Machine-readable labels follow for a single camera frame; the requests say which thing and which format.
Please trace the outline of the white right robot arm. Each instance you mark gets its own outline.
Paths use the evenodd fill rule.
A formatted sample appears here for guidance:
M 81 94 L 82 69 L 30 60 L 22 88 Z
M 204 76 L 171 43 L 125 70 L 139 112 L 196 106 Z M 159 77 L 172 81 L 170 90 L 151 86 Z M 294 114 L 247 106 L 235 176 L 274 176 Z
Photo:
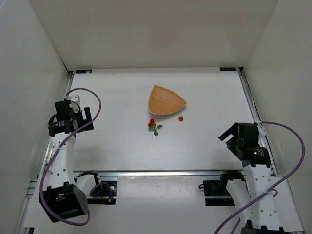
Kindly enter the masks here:
M 259 145 L 265 136 L 256 123 L 234 123 L 219 139 L 241 161 L 243 173 L 226 173 L 226 190 L 237 208 L 242 234 L 285 234 L 278 218 L 271 182 L 271 160 L 268 149 Z

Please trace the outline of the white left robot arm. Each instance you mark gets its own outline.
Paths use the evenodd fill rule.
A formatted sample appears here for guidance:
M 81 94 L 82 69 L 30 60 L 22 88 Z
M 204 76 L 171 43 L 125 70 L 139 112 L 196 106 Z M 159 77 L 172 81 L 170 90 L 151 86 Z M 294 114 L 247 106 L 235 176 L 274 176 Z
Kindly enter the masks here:
M 77 133 L 93 130 L 94 126 L 90 109 L 82 110 L 72 100 L 56 102 L 55 109 L 48 122 L 53 155 L 41 177 L 39 202 L 53 223 L 80 226 L 70 219 L 88 215 L 89 209 L 87 196 L 74 179 L 74 145 Z

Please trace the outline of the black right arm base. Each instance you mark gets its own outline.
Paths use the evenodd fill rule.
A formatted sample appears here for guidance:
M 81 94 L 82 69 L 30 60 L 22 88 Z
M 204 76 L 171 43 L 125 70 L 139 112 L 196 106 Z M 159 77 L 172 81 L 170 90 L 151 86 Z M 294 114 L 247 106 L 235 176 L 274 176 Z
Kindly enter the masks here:
M 244 176 L 240 171 L 223 171 L 219 180 L 204 180 L 198 188 L 204 191 L 205 206 L 234 206 L 234 201 L 226 189 L 229 181 L 244 181 Z

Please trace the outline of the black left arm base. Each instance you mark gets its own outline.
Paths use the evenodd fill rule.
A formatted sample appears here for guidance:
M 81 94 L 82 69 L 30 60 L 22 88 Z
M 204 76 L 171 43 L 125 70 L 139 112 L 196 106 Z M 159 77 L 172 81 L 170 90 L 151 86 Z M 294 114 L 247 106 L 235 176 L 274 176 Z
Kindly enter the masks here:
M 88 204 L 115 205 L 117 178 L 90 170 L 74 175 L 74 182 L 86 194 Z

